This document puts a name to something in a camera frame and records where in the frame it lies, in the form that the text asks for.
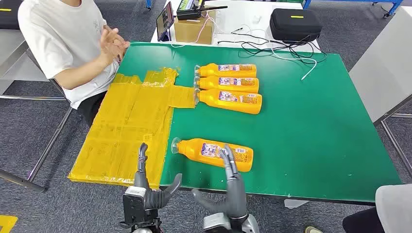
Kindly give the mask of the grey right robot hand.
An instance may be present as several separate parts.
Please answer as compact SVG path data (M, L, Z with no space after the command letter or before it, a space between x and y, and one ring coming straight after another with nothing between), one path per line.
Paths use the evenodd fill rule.
M200 193L198 189L192 189L195 201L207 209L210 213L224 213L229 218L242 218L247 215L247 201L244 181L237 169L234 155L230 147L225 144L220 151L226 173L226 198L214 202Z

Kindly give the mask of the person's right hand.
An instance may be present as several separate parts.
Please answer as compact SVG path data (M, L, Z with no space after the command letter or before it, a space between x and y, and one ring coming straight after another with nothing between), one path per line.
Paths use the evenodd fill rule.
M113 43L113 38L115 36L116 31L113 30L111 32L103 29L101 39L100 39L100 46L101 46L101 54L99 55L99 61L104 64L104 66L108 66L114 61L121 63L124 55L121 48Z

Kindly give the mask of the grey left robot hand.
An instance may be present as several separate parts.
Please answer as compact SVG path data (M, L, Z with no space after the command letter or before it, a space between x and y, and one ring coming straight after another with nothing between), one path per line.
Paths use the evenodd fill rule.
M174 193L178 190L182 183L182 173L176 174L172 184L161 191L152 190L149 187L149 182L146 175L146 150L148 145L142 143L138 150L137 171L135 173L134 186L145 188L146 192L143 195L144 209L161 209L165 207Z

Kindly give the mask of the person's left hand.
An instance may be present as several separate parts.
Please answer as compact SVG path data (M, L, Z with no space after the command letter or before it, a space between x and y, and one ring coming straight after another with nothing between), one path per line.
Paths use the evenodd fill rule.
M125 41L125 40L123 39L123 37L118 34L119 30L118 30L117 28L112 29L112 28L110 28L108 25L104 25L103 28L106 29L106 30L109 31L109 32L111 32L111 31L113 31L113 30L116 31L115 36L114 36L114 38L113 38L113 43L114 43L115 45L117 45L119 48L121 48L122 51L123 51L123 54L125 54L126 51L127 51L127 49L130 47L130 42L129 42L129 41Z

